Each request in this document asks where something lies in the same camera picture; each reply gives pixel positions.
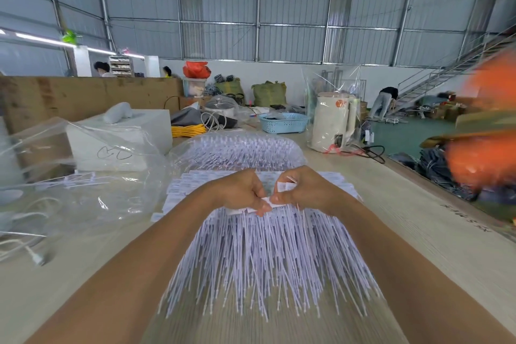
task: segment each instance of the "wooden table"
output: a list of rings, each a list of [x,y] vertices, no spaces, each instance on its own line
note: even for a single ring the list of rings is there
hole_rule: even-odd
[[[286,136],[303,147],[314,169],[341,172],[378,218],[516,334],[516,244],[490,230],[481,217],[466,213],[466,206],[453,205],[450,199],[422,188],[394,171],[393,165],[360,157],[323,155],[306,148],[303,134]],[[88,277],[147,229],[149,217],[100,233],[55,240],[50,245],[54,258],[41,268],[35,268],[24,253],[0,264],[0,341],[11,344],[26,340]],[[370,315],[364,319],[357,317],[352,308],[343,308],[345,316],[337,318],[333,306],[333,314],[319,321],[310,314],[295,317],[296,320],[285,312],[267,326],[253,316],[235,316],[233,308],[228,307],[225,314],[201,317],[190,303],[185,300],[180,314],[182,321],[189,323],[181,324],[182,331],[175,333],[180,341],[174,342],[406,342],[381,299],[370,303]],[[173,319],[163,321],[156,317],[144,342],[173,342],[171,332],[176,326]],[[219,327],[216,336],[215,327]],[[264,333],[251,340],[249,336],[239,336],[245,332]],[[234,340],[224,341],[225,337]]]

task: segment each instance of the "fluorescent light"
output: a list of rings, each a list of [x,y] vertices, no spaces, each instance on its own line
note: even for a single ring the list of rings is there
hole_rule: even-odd
[[[95,48],[90,48],[90,47],[88,47],[88,50],[89,50],[90,52],[109,54],[109,55],[111,55],[111,56],[115,56],[115,55],[116,55],[116,53],[111,52],[111,51],[108,51],[108,50],[104,50],[104,49],[95,49]]]
[[[23,34],[23,33],[15,33],[15,34],[16,34],[16,37],[24,38],[26,40],[45,42],[46,44],[58,45],[60,47],[69,47],[69,48],[75,47],[74,44],[68,44],[67,42],[63,42],[63,41],[50,40],[49,38],[36,37],[36,36],[31,36],[29,34]]]
[[[141,54],[124,53],[124,55],[129,56],[130,58],[145,59],[145,56],[142,56]]]

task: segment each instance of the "metal staircase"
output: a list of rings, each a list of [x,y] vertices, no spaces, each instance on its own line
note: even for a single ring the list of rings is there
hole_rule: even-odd
[[[500,50],[516,44],[516,33],[505,35],[503,34],[505,32],[496,35],[494,40],[489,41],[487,41],[487,34],[483,34],[481,37],[471,41],[470,45],[473,45],[472,50],[463,54],[454,63],[447,67],[427,67],[402,81],[398,85],[398,100],[392,113],[411,106],[411,104],[425,96],[431,89],[441,86],[457,75],[465,74],[466,71],[493,57]],[[403,86],[405,82],[413,80],[419,74],[422,74],[419,79]]]

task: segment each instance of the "white box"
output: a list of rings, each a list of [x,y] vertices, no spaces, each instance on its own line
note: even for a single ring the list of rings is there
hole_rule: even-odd
[[[148,163],[150,157],[147,155],[131,155],[130,152],[107,144],[111,143],[110,136],[112,139],[118,137],[136,143],[138,147],[145,147],[144,133],[146,133],[149,141],[156,146],[160,154],[165,155],[172,148],[170,112],[166,109],[133,109],[132,118],[121,119],[116,124],[106,124],[103,114],[75,124],[91,131],[88,133],[74,125],[67,127],[68,141],[79,171],[143,171],[151,165]],[[107,141],[98,139],[95,133],[100,135],[104,133]]]

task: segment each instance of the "dark clothing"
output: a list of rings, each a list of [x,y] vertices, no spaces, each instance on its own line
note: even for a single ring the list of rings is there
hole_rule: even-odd
[[[389,93],[393,99],[398,99],[398,89],[396,87],[383,88],[380,93]]]

